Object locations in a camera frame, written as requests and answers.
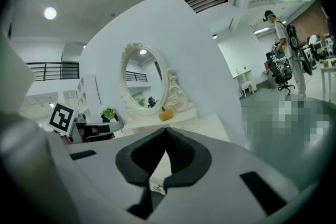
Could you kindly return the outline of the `person's white shirt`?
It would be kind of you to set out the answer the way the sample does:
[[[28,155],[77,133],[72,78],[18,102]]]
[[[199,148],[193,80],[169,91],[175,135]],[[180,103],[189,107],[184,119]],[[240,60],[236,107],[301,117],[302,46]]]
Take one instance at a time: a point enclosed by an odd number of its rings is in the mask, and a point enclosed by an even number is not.
[[[19,112],[34,80],[31,68],[0,34],[0,113]]]

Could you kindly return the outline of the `white flower bouquet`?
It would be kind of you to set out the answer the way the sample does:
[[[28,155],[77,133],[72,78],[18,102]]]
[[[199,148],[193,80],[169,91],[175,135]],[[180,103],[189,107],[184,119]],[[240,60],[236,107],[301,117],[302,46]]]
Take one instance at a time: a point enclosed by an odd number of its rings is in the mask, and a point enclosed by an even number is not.
[[[102,106],[101,107],[100,116],[102,118],[103,123],[117,122],[118,121],[118,116],[115,112],[115,109],[111,108],[109,106]]]

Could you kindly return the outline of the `white ornate oval mirror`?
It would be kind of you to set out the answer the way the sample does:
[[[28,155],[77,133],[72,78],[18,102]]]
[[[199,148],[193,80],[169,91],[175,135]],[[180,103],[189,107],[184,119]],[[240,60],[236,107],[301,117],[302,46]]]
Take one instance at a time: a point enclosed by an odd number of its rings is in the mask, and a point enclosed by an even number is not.
[[[165,109],[174,114],[194,109],[176,72],[157,50],[142,43],[126,45],[121,56],[120,86],[128,121]]]

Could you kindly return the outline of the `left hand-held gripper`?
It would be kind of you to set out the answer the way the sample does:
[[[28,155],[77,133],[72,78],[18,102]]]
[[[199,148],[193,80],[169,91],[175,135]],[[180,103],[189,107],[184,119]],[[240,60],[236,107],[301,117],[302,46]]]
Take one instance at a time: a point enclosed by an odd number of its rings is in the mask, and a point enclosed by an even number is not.
[[[124,125],[122,122],[88,123],[85,114],[56,103],[47,126],[63,143],[90,143],[115,138],[114,132],[123,129]]]

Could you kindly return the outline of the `black metal railing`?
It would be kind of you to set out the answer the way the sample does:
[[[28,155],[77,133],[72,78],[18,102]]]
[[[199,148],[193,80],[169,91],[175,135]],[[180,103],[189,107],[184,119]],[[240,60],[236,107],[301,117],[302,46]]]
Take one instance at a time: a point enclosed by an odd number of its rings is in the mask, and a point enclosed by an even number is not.
[[[35,81],[79,79],[79,62],[29,62]]]

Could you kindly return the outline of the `black swivel chair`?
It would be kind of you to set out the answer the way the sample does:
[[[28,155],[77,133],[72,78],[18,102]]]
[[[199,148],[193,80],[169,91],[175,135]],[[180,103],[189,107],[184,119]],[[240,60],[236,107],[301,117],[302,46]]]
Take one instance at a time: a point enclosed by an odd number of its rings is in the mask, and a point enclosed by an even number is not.
[[[285,53],[274,54],[273,52],[268,52],[266,53],[266,57],[268,69],[271,71],[275,83],[278,85],[278,91],[287,90],[287,95],[290,95],[291,88],[294,89],[295,86],[288,84],[288,81],[292,79],[292,69]]]

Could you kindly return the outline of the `white shelf cabinet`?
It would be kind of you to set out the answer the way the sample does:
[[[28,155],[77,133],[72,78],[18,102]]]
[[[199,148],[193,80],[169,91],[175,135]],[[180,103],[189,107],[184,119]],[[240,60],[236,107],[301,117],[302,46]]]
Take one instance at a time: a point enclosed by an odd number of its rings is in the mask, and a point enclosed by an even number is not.
[[[96,83],[96,76],[87,74],[83,76],[76,89],[79,112],[86,116],[88,123],[101,121],[101,101]]]

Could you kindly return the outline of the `small white side table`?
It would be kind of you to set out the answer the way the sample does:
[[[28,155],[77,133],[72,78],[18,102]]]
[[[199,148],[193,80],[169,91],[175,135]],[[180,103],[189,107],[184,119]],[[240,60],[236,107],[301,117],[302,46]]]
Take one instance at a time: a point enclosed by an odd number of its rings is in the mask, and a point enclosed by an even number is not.
[[[243,69],[243,70],[236,69],[233,75],[233,79],[238,85],[239,98],[246,97],[247,91],[250,93],[254,93],[257,90],[252,69]]]

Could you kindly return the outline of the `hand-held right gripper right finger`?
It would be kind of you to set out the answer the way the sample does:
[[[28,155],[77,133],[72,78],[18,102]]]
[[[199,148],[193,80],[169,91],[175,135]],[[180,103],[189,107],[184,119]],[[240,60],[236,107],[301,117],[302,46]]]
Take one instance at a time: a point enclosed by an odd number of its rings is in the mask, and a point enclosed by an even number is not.
[[[294,220],[314,187],[300,191],[248,150],[194,132],[169,128],[194,144],[187,168],[165,179],[166,195],[149,216],[156,224],[299,224]]]

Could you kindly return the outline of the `round ceiling light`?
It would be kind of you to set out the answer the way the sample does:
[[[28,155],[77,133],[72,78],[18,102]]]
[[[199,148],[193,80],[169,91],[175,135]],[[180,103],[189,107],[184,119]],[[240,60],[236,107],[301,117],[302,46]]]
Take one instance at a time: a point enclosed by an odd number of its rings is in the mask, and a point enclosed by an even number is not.
[[[47,20],[53,20],[55,19],[57,16],[57,11],[55,8],[53,7],[47,7],[45,10],[44,10],[44,17],[47,19]]]

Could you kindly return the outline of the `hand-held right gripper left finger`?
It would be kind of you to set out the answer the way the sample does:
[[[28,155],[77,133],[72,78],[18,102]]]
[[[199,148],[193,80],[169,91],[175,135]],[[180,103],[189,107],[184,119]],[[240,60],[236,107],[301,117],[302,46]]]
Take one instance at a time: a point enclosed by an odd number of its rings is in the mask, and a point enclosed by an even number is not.
[[[119,151],[153,134],[64,145],[48,132],[48,217],[61,224],[168,224],[165,204],[152,208],[149,183],[128,183],[116,165]]]

